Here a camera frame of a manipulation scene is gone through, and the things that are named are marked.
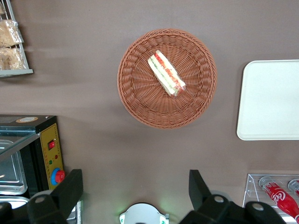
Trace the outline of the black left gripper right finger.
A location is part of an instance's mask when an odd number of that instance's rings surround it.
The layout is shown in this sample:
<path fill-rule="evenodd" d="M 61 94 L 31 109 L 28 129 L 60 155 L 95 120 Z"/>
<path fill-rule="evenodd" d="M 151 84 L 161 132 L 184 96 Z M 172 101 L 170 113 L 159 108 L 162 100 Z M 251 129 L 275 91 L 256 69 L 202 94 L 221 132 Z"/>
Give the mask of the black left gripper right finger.
<path fill-rule="evenodd" d="M 268 204 L 248 202 L 240 207 L 220 194 L 212 194 L 198 170 L 189 172 L 189 197 L 193 205 L 181 224 L 284 224 Z"/>

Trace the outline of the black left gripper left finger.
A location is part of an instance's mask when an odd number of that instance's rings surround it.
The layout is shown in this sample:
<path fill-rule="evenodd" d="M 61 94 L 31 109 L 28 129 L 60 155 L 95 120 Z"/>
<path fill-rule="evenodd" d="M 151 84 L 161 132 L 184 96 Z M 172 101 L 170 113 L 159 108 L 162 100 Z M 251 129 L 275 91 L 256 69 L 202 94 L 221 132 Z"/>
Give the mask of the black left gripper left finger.
<path fill-rule="evenodd" d="M 13 209 L 10 203 L 0 204 L 2 224 L 66 224 L 67 218 L 83 195 L 83 174 L 73 169 L 51 192 L 40 192 L 25 205 Z"/>

